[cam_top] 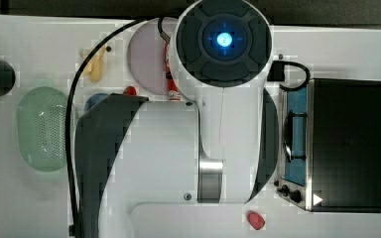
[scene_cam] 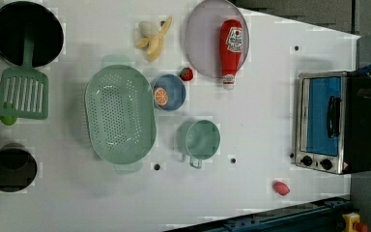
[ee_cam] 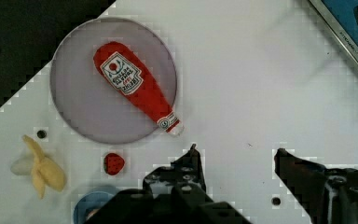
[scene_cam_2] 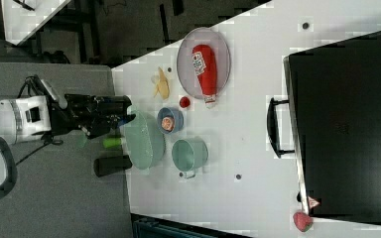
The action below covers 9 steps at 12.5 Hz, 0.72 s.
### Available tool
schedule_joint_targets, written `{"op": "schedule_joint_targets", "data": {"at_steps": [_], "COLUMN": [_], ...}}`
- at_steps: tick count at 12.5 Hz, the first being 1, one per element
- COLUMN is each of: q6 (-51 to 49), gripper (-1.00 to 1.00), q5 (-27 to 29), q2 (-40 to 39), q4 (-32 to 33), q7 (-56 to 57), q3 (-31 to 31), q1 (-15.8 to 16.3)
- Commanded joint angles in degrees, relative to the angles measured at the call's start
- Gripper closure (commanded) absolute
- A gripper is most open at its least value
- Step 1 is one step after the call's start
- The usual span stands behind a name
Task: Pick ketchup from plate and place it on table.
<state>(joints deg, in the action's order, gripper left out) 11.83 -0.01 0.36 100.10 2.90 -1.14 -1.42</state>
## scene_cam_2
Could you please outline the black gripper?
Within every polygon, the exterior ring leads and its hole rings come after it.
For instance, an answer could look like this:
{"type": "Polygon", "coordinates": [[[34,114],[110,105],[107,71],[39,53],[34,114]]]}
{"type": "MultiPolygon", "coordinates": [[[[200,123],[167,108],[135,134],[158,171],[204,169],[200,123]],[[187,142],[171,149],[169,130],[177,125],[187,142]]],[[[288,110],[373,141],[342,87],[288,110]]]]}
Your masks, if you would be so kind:
{"type": "Polygon", "coordinates": [[[66,108],[54,100],[49,103],[52,136],[81,130],[87,139],[94,139],[128,124],[136,117],[127,112],[132,102],[126,95],[66,94],[64,99],[66,108]]]}

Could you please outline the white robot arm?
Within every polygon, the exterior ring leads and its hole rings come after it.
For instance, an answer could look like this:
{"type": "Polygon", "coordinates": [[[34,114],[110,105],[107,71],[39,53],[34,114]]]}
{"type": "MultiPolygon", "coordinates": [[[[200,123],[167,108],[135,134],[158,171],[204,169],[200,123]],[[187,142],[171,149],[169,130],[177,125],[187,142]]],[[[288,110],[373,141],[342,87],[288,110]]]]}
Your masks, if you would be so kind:
{"type": "Polygon", "coordinates": [[[135,115],[128,109],[127,96],[67,94],[62,99],[50,96],[0,100],[0,155],[4,179],[0,182],[0,199],[14,188],[17,163],[10,147],[42,140],[46,145],[54,137],[73,130],[82,131],[91,140],[131,122],[135,115]]]}

